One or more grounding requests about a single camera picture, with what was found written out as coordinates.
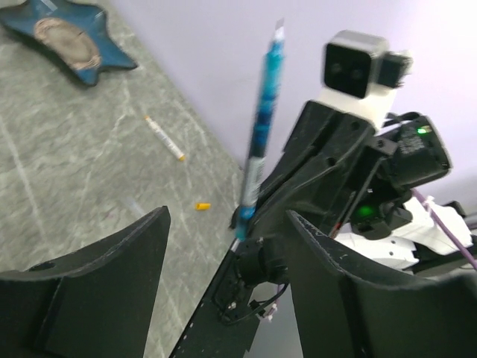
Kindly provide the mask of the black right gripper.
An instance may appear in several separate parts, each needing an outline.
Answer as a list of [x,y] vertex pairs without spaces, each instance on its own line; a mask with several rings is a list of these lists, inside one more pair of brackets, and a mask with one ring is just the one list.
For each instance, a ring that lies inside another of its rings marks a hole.
[[273,171],[262,182],[249,237],[279,233],[294,211],[334,236],[396,146],[378,144],[365,119],[307,101]]

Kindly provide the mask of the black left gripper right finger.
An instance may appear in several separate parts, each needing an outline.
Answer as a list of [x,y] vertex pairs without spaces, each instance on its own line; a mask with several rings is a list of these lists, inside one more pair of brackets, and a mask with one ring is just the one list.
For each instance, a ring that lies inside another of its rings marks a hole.
[[474,357],[476,275],[422,278],[287,214],[287,265],[305,357]]

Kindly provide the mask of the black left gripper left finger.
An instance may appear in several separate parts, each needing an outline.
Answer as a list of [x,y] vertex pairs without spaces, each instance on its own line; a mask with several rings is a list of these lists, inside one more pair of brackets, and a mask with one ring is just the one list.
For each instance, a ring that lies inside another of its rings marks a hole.
[[25,271],[1,273],[3,357],[142,357],[171,217],[126,228]]

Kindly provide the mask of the blue pen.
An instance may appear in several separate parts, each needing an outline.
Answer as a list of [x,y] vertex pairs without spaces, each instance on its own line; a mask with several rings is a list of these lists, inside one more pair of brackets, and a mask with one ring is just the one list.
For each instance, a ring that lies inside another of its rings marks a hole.
[[236,216],[236,239],[240,242],[246,240],[248,223],[256,211],[269,133],[281,86],[284,43],[285,28],[284,21],[281,19],[276,23],[262,65],[256,114],[250,135],[241,199]]

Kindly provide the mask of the white orange pen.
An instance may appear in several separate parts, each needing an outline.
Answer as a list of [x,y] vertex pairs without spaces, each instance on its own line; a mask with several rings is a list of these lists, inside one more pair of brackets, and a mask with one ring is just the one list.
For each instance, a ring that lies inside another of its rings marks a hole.
[[171,152],[171,154],[179,161],[183,162],[186,159],[185,154],[179,149],[171,137],[155,122],[150,116],[145,116],[145,121],[148,123],[150,129],[155,133],[159,140]]

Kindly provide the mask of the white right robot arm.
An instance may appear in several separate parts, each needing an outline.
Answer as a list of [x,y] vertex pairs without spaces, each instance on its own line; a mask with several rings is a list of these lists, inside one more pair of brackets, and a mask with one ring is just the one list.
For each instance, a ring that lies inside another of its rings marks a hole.
[[458,202],[439,205],[416,188],[451,162],[432,121],[389,116],[376,134],[365,119],[309,101],[282,157],[259,188],[246,234],[269,237],[292,210],[330,238],[379,263],[439,275],[476,252]]

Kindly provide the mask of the orange pen cap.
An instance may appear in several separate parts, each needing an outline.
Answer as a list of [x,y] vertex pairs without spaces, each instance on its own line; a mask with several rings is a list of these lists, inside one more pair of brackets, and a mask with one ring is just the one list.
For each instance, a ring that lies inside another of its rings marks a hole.
[[211,204],[210,204],[210,203],[203,203],[203,202],[196,203],[196,205],[195,205],[195,209],[196,209],[197,211],[208,210],[210,207],[211,207]]

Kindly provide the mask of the blue star-shaped dish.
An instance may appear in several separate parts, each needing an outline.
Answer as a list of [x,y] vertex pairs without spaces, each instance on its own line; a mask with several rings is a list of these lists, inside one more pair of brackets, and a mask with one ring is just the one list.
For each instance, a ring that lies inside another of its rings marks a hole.
[[41,45],[85,86],[101,72],[132,70],[137,62],[111,38],[103,7],[73,1],[24,1],[1,8],[1,26]]

